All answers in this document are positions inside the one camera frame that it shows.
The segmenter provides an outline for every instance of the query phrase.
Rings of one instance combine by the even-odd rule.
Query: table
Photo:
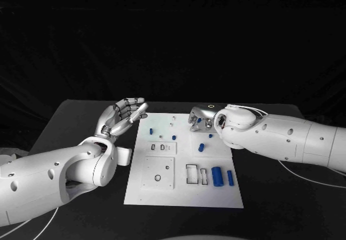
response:
[[[30,154],[77,146],[94,135],[100,115],[115,102],[67,100]],[[148,112],[188,114],[198,104],[149,102]],[[295,105],[236,104],[272,114],[305,118]],[[138,129],[139,122],[116,142],[117,146],[135,148]],[[119,166],[109,185],[83,194],[60,208],[40,239],[159,240],[184,235],[282,240],[344,239],[346,189],[303,180],[277,160],[253,154],[247,149],[234,149],[233,155],[244,209],[125,205],[132,166]],[[346,186],[345,177],[328,168],[302,163],[285,164],[306,178]],[[34,239],[54,212],[35,218],[5,240]],[[0,235],[18,225],[2,227]]]

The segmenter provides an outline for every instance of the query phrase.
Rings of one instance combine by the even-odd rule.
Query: white robotic arm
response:
[[[79,146],[22,157],[0,166],[0,227],[37,218],[109,184],[132,150],[116,147],[136,120],[148,117],[145,98],[126,98],[99,119]]]
[[[316,164],[346,172],[346,129],[298,117],[256,114],[243,106],[228,104],[192,109],[191,131],[215,131],[233,149],[247,149],[272,159]]]

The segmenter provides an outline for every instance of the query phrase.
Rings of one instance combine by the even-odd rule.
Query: oval hole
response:
[[[50,176],[51,180],[54,180],[54,178],[55,178],[55,170],[54,169],[48,170],[48,176]]]
[[[18,188],[19,188],[19,181],[14,181],[14,182],[11,183],[11,189],[12,189],[12,191],[17,192],[17,191],[18,191]]]

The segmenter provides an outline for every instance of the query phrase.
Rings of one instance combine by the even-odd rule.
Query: robotic hand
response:
[[[27,156],[0,165],[0,227],[31,220],[112,181],[132,149],[115,142],[149,115],[145,98],[125,98],[104,110],[96,133],[79,146]]]
[[[192,132],[215,131],[233,149],[346,172],[346,129],[342,127],[233,104],[224,109],[214,105],[194,107],[188,122],[194,124]]]

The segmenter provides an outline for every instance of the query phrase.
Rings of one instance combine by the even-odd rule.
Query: blue block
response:
[[[234,183],[234,177],[233,177],[233,171],[231,170],[227,171],[227,175],[228,175],[230,186],[234,186],[236,183]]]
[[[223,169],[220,166],[215,166],[211,169],[213,173],[213,181],[214,181],[214,186],[215,187],[223,187],[224,186],[224,179],[223,179]]]
[[[205,144],[201,143],[201,144],[200,144],[200,148],[198,148],[198,150],[200,150],[201,152],[204,152],[204,149],[205,149]]]

